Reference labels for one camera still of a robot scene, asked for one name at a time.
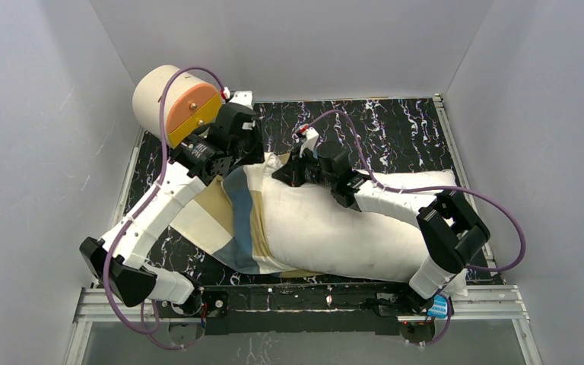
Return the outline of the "white pillow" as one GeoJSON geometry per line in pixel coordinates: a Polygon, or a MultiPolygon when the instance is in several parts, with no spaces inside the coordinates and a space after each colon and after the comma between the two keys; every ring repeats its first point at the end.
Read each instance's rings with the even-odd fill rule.
{"type": "Polygon", "coordinates": [[[427,258],[417,211],[434,192],[402,194],[400,218],[345,208],[322,186],[290,187],[273,179],[287,156],[265,154],[261,186],[264,237],[271,257],[286,268],[348,278],[407,283],[427,258]]]}

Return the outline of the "blue beige white pillowcase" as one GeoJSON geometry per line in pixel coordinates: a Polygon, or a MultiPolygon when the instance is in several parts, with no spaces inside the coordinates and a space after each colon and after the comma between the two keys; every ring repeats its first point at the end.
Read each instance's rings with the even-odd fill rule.
{"type": "Polygon", "coordinates": [[[262,182],[289,158],[265,153],[263,163],[217,176],[178,213],[170,227],[242,274],[301,278],[315,273],[277,261],[266,238],[262,182]]]}

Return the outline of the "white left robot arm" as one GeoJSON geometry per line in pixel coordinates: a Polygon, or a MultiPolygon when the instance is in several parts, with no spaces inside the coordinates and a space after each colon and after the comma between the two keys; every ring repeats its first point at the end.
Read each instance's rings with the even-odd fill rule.
{"type": "Polygon", "coordinates": [[[264,160],[262,131],[252,106],[228,102],[215,120],[169,149],[161,177],[111,230],[79,247],[111,300],[127,307],[146,300],[183,305],[195,291],[189,277],[147,263],[174,218],[216,177],[264,160]]]}

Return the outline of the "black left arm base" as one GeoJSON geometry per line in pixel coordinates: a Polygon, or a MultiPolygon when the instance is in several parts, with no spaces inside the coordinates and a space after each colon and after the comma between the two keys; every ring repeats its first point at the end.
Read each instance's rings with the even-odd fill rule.
{"type": "Polygon", "coordinates": [[[184,304],[159,301],[157,313],[167,323],[167,333],[172,342],[189,344],[205,335],[211,319],[227,316],[228,293],[197,287],[184,304]]]}

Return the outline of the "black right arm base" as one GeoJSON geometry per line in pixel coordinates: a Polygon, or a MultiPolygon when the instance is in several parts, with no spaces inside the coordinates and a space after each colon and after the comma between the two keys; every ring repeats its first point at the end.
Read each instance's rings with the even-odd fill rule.
{"type": "Polygon", "coordinates": [[[394,317],[399,321],[400,336],[406,344],[420,348],[437,343],[448,331],[455,314],[450,295],[440,289],[427,299],[417,294],[408,284],[381,287],[372,297],[359,304],[360,309],[370,310],[383,318],[394,317]],[[441,294],[449,298],[449,315],[445,319],[432,319],[427,309],[433,297],[441,294]]]}

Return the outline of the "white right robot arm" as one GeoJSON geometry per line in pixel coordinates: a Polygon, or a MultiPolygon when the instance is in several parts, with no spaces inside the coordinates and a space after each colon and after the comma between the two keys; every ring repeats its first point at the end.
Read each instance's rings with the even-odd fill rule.
{"type": "Polygon", "coordinates": [[[372,173],[355,170],[342,152],[295,151],[272,177],[291,187],[324,186],[345,208],[382,214],[419,229],[428,256],[409,281],[414,310],[440,294],[490,239],[489,229],[458,187],[435,188],[427,203],[413,207],[407,189],[382,187],[372,173]]]}

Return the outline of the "blue pillow label tag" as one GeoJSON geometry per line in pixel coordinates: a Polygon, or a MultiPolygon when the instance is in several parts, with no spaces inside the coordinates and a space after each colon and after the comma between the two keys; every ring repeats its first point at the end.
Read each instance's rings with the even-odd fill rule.
{"type": "Polygon", "coordinates": [[[449,315],[449,298],[441,294],[433,297],[433,302],[427,309],[427,316],[432,319],[445,319],[449,315]]]}

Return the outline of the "round cream drawer cabinet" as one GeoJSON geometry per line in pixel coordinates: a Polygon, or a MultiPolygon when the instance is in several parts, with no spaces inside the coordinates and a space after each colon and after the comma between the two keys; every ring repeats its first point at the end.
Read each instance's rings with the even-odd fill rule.
{"type": "Polygon", "coordinates": [[[185,137],[201,125],[213,122],[223,105],[218,89],[186,72],[170,85],[167,95],[162,96],[169,79],[179,69],[174,65],[162,65],[146,74],[137,84],[132,108],[138,123],[151,134],[160,136],[159,108],[164,103],[167,145],[180,144],[185,137]]]}

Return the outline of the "aluminium table frame rail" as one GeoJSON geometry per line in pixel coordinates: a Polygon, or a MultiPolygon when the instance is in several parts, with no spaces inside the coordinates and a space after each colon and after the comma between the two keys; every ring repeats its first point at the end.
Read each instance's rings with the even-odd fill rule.
{"type": "MultiPolygon", "coordinates": [[[[266,116],[291,119],[315,117],[343,107],[359,130],[379,126],[391,135],[384,155],[399,167],[450,167],[462,185],[468,182],[452,136],[443,97],[403,99],[267,102],[266,116]]],[[[359,308],[390,281],[373,281],[334,275],[301,278],[243,275],[209,259],[181,235],[168,230],[160,239],[166,268],[187,268],[198,275],[206,290],[228,293],[228,314],[211,319],[208,335],[277,332],[375,332],[400,335],[399,321],[359,308]]],[[[481,272],[494,265],[490,248],[473,259],[468,273],[468,295],[452,296],[453,318],[460,321],[504,321],[516,334],[527,364],[539,364],[540,354],[529,325],[525,303],[515,285],[506,284],[496,272],[481,272]]]]}

